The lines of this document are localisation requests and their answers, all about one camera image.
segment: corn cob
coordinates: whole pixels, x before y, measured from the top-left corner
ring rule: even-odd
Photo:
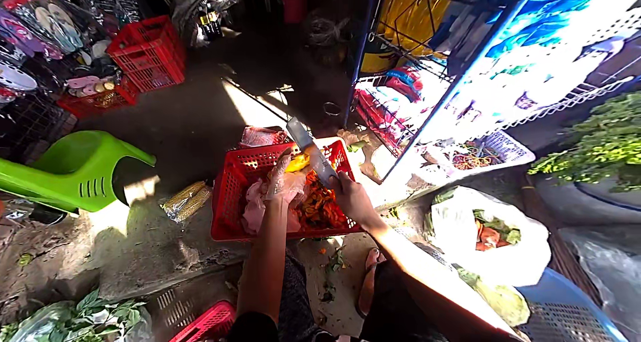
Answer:
[[[185,204],[184,207],[181,208],[181,210],[178,212],[176,215],[176,218],[174,218],[174,221],[176,222],[182,222],[185,220],[188,216],[194,214],[200,207],[203,206],[204,202],[209,198],[209,195],[211,195],[211,191],[209,188],[204,187],[198,193],[191,197],[187,204]]]
[[[203,187],[204,187],[204,181],[195,182],[194,184],[191,184],[189,187],[176,193],[173,197],[171,197],[171,199],[165,202],[165,204],[163,205],[163,208],[173,208],[176,204],[180,203],[182,200],[187,199],[195,195],[196,193],[198,193],[198,191],[201,190]]]

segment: sandal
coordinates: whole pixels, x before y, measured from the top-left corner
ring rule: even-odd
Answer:
[[[373,258],[372,253],[377,254],[377,256],[374,259],[375,262],[368,265],[368,262],[371,261],[371,259]],[[361,316],[361,318],[363,318],[363,319],[365,319],[367,314],[364,313],[360,309],[359,302],[360,302],[361,294],[363,293],[363,287],[365,285],[365,279],[367,278],[367,275],[370,272],[374,272],[374,270],[376,269],[376,265],[381,263],[381,262],[383,262],[383,261],[385,261],[385,257],[383,256],[383,254],[381,254],[381,252],[380,252],[380,250],[378,248],[370,249],[369,253],[367,254],[367,258],[365,259],[365,277],[363,278],[363,284],[361,285],[361,290],[358,293],[358,299],[357,299],[357,302],[356,302],[356,305],[355,305],[358,315]]]

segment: foot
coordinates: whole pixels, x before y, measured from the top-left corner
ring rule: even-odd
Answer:
[[[372,248],[365,259],[365,279],[363,280],[363,286],[361,287],[357,302],[357,312],[363,318],[365,318],[369,313],[369,309],[372,307],[376,264],[383,261],[385,261],[385,256],[383,256],[378,248]]]

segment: white plastic basket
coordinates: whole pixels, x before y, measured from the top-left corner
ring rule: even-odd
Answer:
[[[438,165],[445,170],[450,178],[461,179],[469,175],[493,171],[494,169],[507,168],[512,166],[519,166],[521,164],[533,162],[536,159],[534,153],[514,138],[510,137],[508,133],[499,131],[491,134],[485,138],[485,146],[496,151],[503,163],[494,164],[493,166],[479,167],[462,171],[455,168],[450,160],[442,152],[442,148],[437,146],[430,146],[426,151],[438,162]]]

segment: blue plastic basket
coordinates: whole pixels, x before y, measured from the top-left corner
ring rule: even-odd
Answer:
[[[517,289],[531,313],[527,324],[518,329],[532,342],[628,342],[579,287],[550,268],[539,284]]]

